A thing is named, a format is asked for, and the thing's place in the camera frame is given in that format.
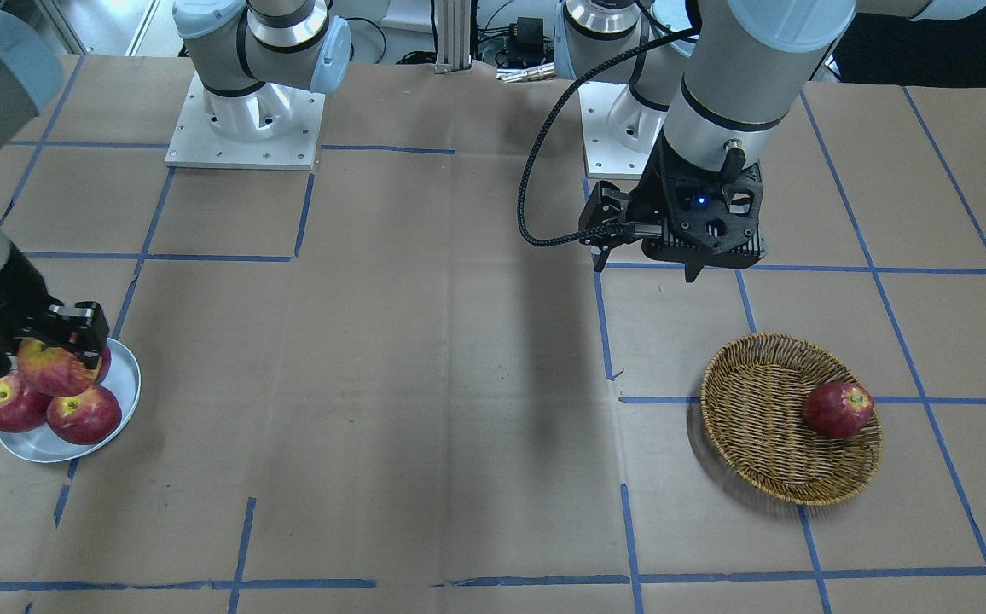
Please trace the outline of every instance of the white plate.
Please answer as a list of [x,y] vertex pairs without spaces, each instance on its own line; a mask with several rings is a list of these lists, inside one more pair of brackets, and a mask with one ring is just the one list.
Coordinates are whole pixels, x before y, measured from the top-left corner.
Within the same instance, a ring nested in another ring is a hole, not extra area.
[[118,424],[118,428],[94,446],[77,446],[75,443],[65,442],[45,424],[28,432],[0,431],[1,443],[9,452],[31,462],[67,461],[90,455],[122,432],[125,424],[133,417],[137,400],[141,397],[141,366],[137,365],[133,353],[116,339],[107,339],[107,345],[110,346],[110,372],[100,385],[113,392],[122,407],[122,423]]

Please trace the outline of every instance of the white mounting plate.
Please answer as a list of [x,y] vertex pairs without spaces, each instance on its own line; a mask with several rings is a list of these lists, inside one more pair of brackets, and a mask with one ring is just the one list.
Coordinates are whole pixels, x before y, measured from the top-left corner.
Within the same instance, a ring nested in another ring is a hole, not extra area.
[[166,150],[166,164],[192,168],[312,171],[325,102],[325,94],[295,90],[292,96],[294,125],[288,132],[263,141],[232,141],[212,128],[205,110],[205,87],[194,74],[171,136],[171,146]]
[[648,162],[647,152],[636,152],[618,142],[606,122],[615,98],[625,87],[618,83],[587,82],[578,90],[585,174],[591,179],[641,179],[641,171]]

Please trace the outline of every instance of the wicker basket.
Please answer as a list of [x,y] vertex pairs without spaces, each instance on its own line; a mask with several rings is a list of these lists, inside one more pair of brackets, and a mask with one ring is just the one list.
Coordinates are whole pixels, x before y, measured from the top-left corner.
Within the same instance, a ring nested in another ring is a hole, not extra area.
[[788,334],[754,333],[722,347],[701,381],[707,435],[732,469],[783,501],[831,505],[856,496],[879,469],[880,428],[845,440],[812,432],[804,400],[856,376],[831,353]]

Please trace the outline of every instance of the basket rim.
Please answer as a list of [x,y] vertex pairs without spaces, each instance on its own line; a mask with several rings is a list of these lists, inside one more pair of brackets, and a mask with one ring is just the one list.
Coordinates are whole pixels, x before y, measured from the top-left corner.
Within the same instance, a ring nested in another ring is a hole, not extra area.
[[[823,347],[816,345],[813,342],[810,342],[808,339],[804,339],[801,337],[797,337],[797,335],[783,333],[783,332],[751,332],[749,334],[742,335],[742,337],[738,337],[736,339],[732,339],[732,341],[728,341],[720,350],[716,351],[714,356],[710,359],[709,364],[706,366],[703,377],[701,377],[701,394],[699,397],[700,405],[701,405],[701,422],[703,422],[705,425],[705,432],[709,438],[709,443],[711,444],[712,448],[714,448],[714,450],[718,452],[720,457],[724,459],[724,462],[728,463],[728,466],[730,466],[732,470],[736,471],[736,474],[739,474],[740,477],[746,479],[746,481],[751,483],[751,485],[755,486],[756,489],[762,490],[767,494],[773,495],[774,497],[777,497],[782,501],[788,501],[788,502],[792,502],[792,504],[800,504],[800,505],[824,506],[824,505],[837,504],[837,502],[841,502],[841,501],[847,501],[848,499],[851,499],[852,497],[855,497],[856,495],[860,494],[864,489],[867,488],[868,485],[871,484],[872,478],[874,478],[876,473],[878,473],[880,460],[882,460],[883,457],[882,454],[883,428],[879,424],[879,417],[876,415],[876,412],[873,412],[872,419],[870,420],[870,422],[868,422],[868,424],[872,424],[875,426],[874,428],[875,439],[876,442],[879,443],[879,446],[876,447],[875,451],[872,453],[872,466],[870,467],[870,470],[868,470],[867,475],[864,475],[863,479],[860,479],[860,481],[853,481],[852,483],[853,487],[852,489],[849,489],[848,492],[844,492],[833,497],[804,499],[804,498],[793,496],[793,494],[785,492],[784,490],[769,489],[769,487],[766,487],[761,483],[761,479],[759,479],[762,476],[761,473],[749,470],[747,469],[746,466],[744,466],[743,463],[736,462],[741,459],[739,459],[738,457],[734,458],[734,455],[731,454],[730,450],[727,450],[726,447],[723,447],[719,443],[718,435],[716,434],[716,424],[714,423],[714,420],[712,419],[711,416],[711,413],[716,410],[715,408],[711,407],[712,401],[708,398],[708,390],[709,390],[708,384],[709,382],[711,382],[712,378],[716,377],[716,365],[718,365],[720,359],[722,359],[724,355],[726,355],[728,352],[731,352],[732,347],[736,345],[741,345],[741,343],[755,341],[755,339],[763,339],[763,341],[767,341],[767,342],[780,341],[781,339],[783,339],[783,341],[790,341],[808,347],[808,349],[812,350],[813,352],[820,353],[825,358],[831,359],[831,361],[836,362],[836,364],[838,364],[841,367],[841,373],[844,374],[844,381],[851,381],[853,382],[853,384],[860,385],[862,388],[864,388],[864,384],[862,384],[860,378],[856,377],[856,374],[853,373],[848,366],[845,366],[844,362],[841,362],[840,359],[837,358],[835,355],[833,355],[831,352],[829,352],[829,350],[823,349]],[[776,364],[776,362],[767,362],[767,364]],[[829,381],[840,381],[840,380],[842,379],[835,378]]]

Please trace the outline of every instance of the plate of apples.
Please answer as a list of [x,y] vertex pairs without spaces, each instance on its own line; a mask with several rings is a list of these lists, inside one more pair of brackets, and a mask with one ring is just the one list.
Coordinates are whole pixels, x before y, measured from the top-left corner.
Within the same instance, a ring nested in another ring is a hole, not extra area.
[[31,462],[91,454],[130,422],[141,396],[141,367],[117,339],[107,339],[88,369],[68,350],[24,339],[16,368],[0,378],[0,440]]

